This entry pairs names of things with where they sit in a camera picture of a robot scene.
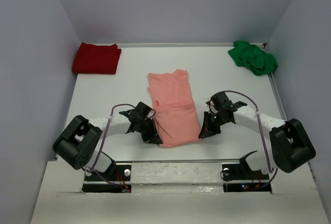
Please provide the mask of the pink t shirt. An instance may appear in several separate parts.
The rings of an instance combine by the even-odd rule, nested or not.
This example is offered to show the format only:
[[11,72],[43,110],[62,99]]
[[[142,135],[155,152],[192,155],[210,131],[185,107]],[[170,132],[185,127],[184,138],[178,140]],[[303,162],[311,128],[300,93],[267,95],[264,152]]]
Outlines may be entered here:
[[188,81],[188,72],[149,73],[148,91],[156,111],[160,147],[173,148],[199,140],[200,124]]

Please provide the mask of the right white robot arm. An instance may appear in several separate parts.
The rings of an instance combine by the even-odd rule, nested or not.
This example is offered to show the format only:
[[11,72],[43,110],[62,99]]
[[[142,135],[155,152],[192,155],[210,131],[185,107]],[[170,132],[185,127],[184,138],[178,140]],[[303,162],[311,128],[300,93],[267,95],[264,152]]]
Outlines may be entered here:
[[253,108],[242,101],[232,102],[228,91],[220,91],[206,102],[200,139],[221,133],[221,126],[232,123],[246,127],[261,137],[262,151],[252,151],[236,164],[243,176],[255,172],[273,173],[281,170],[291,173],[316,156],[315,148],[303,124],[292,118],[282,120],[262,114],[257,105]]

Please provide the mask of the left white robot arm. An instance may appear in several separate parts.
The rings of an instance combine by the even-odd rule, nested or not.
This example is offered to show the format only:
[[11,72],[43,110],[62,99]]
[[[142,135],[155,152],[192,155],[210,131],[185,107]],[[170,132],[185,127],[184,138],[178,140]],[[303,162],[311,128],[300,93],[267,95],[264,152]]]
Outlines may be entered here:
[[75,116],[55,140],[52,150],[75,170],[96,174],[109,181],[116,162],[102,150],[106,138],[137,132],[147,144],[162,145],[154,115],[156,111],[143,102],[112,107],[109,117],[89,120]]

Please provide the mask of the crumpled green t shirt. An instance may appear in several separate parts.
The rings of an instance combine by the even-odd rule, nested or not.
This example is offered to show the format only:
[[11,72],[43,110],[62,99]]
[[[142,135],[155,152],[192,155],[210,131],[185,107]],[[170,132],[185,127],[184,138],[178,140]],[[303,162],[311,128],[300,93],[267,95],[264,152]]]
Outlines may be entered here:
[[238,67],[245,67],[255,76],[274,73],[278,68],[275,57],[247,41],[235,41],[229,56]]

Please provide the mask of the folded red t shirt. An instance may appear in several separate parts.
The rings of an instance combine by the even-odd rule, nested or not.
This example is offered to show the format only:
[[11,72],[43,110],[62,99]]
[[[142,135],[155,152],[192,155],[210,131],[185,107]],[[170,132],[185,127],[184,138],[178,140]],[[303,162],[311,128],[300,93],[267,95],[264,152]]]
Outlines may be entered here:
[[75,74],[116,74],[121,52],[117,44],[99,46],[82,42],[74,58],[72,72]]

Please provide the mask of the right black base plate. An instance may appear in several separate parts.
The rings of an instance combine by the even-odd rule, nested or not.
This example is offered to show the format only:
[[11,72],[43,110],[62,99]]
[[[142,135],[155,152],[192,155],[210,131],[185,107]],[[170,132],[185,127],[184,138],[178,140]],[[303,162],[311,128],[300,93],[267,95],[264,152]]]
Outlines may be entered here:
[[238,163],[222,164],[220,177],[223,180],[223,192],[272,192],[269,175],[259,171],[241,170]]

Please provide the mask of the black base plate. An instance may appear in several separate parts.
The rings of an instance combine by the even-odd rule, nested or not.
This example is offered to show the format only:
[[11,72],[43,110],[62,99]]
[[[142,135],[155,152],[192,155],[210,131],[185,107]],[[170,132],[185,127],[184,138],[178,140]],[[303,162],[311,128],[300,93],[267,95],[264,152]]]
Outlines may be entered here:
[[269,175],[259,171],[241,170],[238,163],[222,164],[220,177],[223,180],[223,192],[272,192]]
[[84,176],[85,193],[131,193],[131,165],[118,164],[105,172],[94,171]]

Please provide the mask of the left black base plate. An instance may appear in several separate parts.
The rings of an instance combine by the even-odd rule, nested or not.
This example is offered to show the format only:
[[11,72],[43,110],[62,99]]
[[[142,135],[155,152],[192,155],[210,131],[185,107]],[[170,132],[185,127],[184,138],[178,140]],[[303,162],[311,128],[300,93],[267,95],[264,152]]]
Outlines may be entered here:
[[84,176],[85,193],[131,193],[131,165],[118,164],[105,172],[94,171]]

